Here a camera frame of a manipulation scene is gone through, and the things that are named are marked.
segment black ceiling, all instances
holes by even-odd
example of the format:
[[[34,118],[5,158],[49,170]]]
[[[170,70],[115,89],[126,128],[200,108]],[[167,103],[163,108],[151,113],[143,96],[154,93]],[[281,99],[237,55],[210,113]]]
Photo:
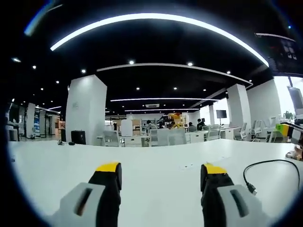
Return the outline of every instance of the black ceiling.
[[[166,108],[189,108],[195,101],[131,101],[111,99],[149,97],[205,98],[239,81],[207,71],[168,66],[140,66],[97,72],[97,69],[136,63],[173,63],[226,72],[255,84],[270,78],[266,70],[249,74],[262,62],[235,42],[212,31],[175,21],[134,20],[98,27],[68,41],[55,51],[50,47],[69,33],[105,18],[139,12],[170,13],[198,19],[240,38],[257,50],[254,33],[291,37],[285,23],[265,1],[57,1],[31,36],[24,30],[43,2],[25,1],[13,14],[10,53],[7,55],[9,96],[16,103],[33,102],[51,108],[66,106],[71,79],[96,74],[107,85],[107,109],[124,114],[125,109],[142,109],[160,103]],[[21,62],[13,62],[18,57]]]

